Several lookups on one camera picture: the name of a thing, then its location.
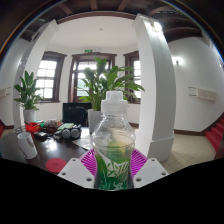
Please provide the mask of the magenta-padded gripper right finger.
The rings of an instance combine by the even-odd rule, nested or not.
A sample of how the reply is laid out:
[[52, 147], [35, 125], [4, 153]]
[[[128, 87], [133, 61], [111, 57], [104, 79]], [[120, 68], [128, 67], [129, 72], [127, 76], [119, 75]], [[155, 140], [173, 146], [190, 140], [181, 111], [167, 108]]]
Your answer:
[[134, 188], [140, 188], [168, 175], [156, 158], [147, 158], [134, 149], [130, 161], [130, 173]]

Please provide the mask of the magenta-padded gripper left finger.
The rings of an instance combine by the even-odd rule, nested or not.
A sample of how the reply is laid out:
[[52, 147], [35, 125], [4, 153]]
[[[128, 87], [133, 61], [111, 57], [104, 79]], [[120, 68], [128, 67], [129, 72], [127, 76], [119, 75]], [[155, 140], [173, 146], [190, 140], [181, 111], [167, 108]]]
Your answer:
[[97, 175], [97, 162], [94, 150], [84, 153], [80, 158], [71, 158], [58, 176], [84, 188], [94, 188]]

